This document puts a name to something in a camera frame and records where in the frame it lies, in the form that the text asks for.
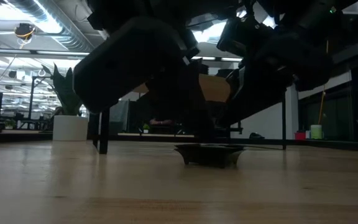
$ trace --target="metal leg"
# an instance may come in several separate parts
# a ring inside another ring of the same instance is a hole
[[[100,154],[107,154],[109,144],[109,120],[110,120],[110,108],[102,112],[102,118],[100,121]]]
[[[34,88],[35,88],[35,78],[32,77],[30,105],[29,105],[29,120],[31,120],[31,114],[32,114],[32,103],[33,103],[33,99],[34,99]]]
[[[282,112],[282,120],[283,120],[283,150],[287,150],[287,117],[286,117],[286,110],[285,110],[285,93],[283,94],[283,112]]]
[[[98,148],[100,114],[89,115],[89,135],[92,136],[93,145]]]

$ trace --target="potted plant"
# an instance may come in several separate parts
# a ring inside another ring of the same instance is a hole
[[[150,126],[148,124],[144,124],[143,125],[143,133],[147,134],[149,133],[150,130]]]
[[[51,75],[53,90],[62,104],[62,115],[53,117],[54,141],[86,141],[88,119],[79,116],[82,101],[73,90],[73,70],[70,68],[64,77],[57,66],[53,74],[43,66],[45,73]]]
[[[12,120],[12,119],[7,119],[5,121],[5,129],[13,129],[13,127],[16,126],[16,121]]]

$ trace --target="broom handle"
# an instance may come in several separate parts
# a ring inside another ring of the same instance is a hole
[[[327,40],[327,47],[326,47],[326,51],[328,54],[328,47],[329,47],[329,41]],[[326,96],[326,85],[324,84],[324,88],[323,88],[323,95],[321,96],[321,104],[320,104],[320,114],[318,117],[318,124],[321,124],[321,118],[323,115],[323,106],[324,106],[324,97]]]

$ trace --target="wood grain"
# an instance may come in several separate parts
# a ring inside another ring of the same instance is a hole
[[[358,223],[358,152],[250,148],[222,170],[173,145],[0,144],[0,223]]]

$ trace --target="desk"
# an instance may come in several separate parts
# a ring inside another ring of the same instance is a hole
[[[49,121],[35,121],[35,120],[19,120],[21,125],[18,129],[22,129],[25,124],[30,125],[34,124],[35,130],[44,130],[46,126],[48,126]]]

